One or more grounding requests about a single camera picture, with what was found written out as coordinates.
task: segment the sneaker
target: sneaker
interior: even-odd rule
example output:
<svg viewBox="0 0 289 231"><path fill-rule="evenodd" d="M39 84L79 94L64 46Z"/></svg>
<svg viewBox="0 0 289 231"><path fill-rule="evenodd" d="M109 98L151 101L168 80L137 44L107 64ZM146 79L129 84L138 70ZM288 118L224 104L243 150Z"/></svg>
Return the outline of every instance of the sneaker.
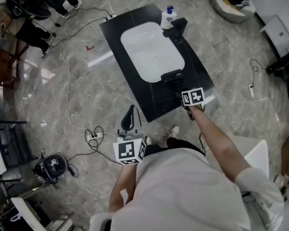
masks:
<svg viewBox="0 0 289 231"><path fill-rule="evenodd" d="M48 49L42 53L42 58L43 59L47 56L47 54L50 51L50 49L51 49L51 45L49 45Z"/></svg>
<svg viewBox="0 0 289 231"><path fill-rule="evenodd" d="M78 10L81 5L82 5L82 1L78 0L78 4L76 6L74 6L74 10Z"/></svg>
<svg viewBox="0 0 289 231"><path fill-rule="evenodd" d="M150 137L150 135L145 135L145 139L144 139L146 145L151 145L152 144L152 138Z"/></svg>
<svg viewBox="0 0 289 231"><path fill-rule="evenodd" d="M69 13L66 13L66 14L61 14L61 16L62 16L62 18L64 18L64 19L68 19L69 18Z"/></svg>
<svg viewBox="0 0 289 231"><path fill-rule="evenodd" d="M173 125L169 131L169 138L172 137L177 139L178 134L179 134L179 126Z"/></svg>

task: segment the marble floor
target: marble floor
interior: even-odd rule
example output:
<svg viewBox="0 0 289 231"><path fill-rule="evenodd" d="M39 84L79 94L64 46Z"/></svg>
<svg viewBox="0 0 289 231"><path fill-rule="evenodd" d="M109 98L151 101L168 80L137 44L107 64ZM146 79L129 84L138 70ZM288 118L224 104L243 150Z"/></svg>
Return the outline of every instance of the marble floor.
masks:
<svg viewBox="0 0 289 231"><path fill-rule="evenodd" d="M155 3L165 10L175 8L188 25L185 38L192 46L212 78L215 99L207 104L206 114L229 136L240 135L265 139L269 147L270 178L280 171L281 146L289 134L289 101L281 79L268 76L264 70L255 73L255 98L250 97L252 83L250 59L262 66L276 60L273 49L260 33L261 25L251 18L243 24L232 24L220 17L210 0L82 0L82 8L98 7L121 14ZM86 23L106 16L106 12L78 11L56 28L50 20L41 25L57 33L53 44L72 36ZM54 13L58 23L64 20ZM115 122L121 112L136 100L113 56L88 67L88 63L110 51L99 28L98 20L81 30L75 39L64 41L53 48L46 59L40 50L30 47L20 66L21 82L14 94L15 115L28 121L25 129L32 151L39 155L60 152L70 158L77 153L90 153L84 131L72 126L66 110L69 71L71 82L68 109L71 121L79 127L94 129L100 125L107 132L115 132ZM95 47L87 51L86 46ZM177 108L147 123L140 113L143 131L151 134L154 142L162 143L171 125L180 126L180 138L199 145L199 129ZM110 134L99 150L114 158ZM50 187L49 194L65 212L75 212L74 222L89 226L92 215L107 210L110 191L119 172L114 164L99 154L79 156L71 161L79 170L79 177L66 174L58 183L58 190Z"/></svg>

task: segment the black tile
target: black tile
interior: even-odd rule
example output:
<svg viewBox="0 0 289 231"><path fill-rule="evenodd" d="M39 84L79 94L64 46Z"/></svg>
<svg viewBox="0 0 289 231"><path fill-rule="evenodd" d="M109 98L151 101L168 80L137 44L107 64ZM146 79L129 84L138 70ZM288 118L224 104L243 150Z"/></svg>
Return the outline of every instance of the black tile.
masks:
<svg viewBox="0 0 289 231"><path fill-rule="evenodd" d="M126 30L146 22L160 24L161 13L155 4L151 4L101 24L101 30L148 122L176 109L180 106L180 101L176 99L174 90L165 87L161 81L149 83L140 77L121 43L121 35ZM187 41L183 40L174 45L185 60L184 87L191 89L203 87L204 92L214 87L203 64Z"/></svg>

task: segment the blue bottle cap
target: blue bottle cap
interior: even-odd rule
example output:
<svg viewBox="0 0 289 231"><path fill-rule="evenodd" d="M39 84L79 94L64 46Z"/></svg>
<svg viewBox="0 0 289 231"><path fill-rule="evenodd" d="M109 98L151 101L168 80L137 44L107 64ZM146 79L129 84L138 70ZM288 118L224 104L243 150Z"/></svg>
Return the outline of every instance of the blue bottle cap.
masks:
<svg viewBox="0 0 289 231"><path fill-rule="evenodd" d="M172 14L172 10L173 10L173 6L168 6L167 10L168 10L168 14Z"/></svg>

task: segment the white t-shirt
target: white t-shirt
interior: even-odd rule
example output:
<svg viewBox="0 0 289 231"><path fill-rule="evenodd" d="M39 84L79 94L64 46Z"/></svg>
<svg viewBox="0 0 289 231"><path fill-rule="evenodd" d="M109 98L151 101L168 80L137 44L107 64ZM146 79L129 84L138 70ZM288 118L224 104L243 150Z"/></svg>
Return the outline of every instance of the white t-shirt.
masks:
<svg viewBox="0 0 289 231"><path fill-rule="evenodd" d="M251 192L251 207L241 191ZM249 209L265 213L259 220L268 230L282 223L282 195L260 169L245 169L234 184L202 154L172 149L147 156L137 168L134 199L116 213L93 216L90 231L103 231L109 219L111 231L249 231Z"/></svg>

